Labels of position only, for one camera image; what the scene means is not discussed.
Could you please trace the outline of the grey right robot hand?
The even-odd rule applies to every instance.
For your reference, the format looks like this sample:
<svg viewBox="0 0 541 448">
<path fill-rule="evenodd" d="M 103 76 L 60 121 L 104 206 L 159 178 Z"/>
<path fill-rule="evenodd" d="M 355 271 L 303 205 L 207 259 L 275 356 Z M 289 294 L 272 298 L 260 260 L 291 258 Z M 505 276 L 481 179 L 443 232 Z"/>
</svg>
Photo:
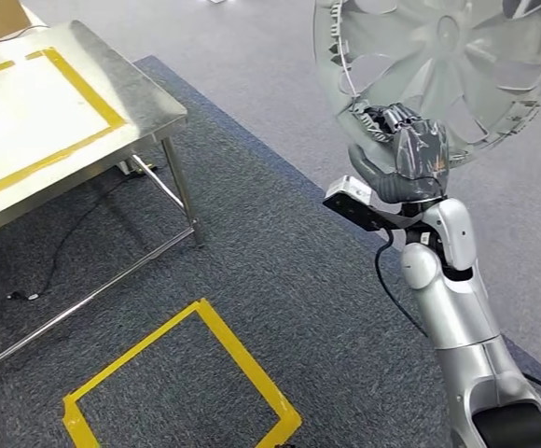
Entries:
<svg viewBox="0 0 541 448">
<path fill-rule="evenodd" d="M 450 172 L 449 143 L 438 120 L 423 119 L 401 103 L 371 106 L 370 118 L 395 155 L 395 169 L 385 173 L 358 144 L 348 148 L 350 162 L 384 203 L 418 203 L 443 199 Z"/>
</svg>

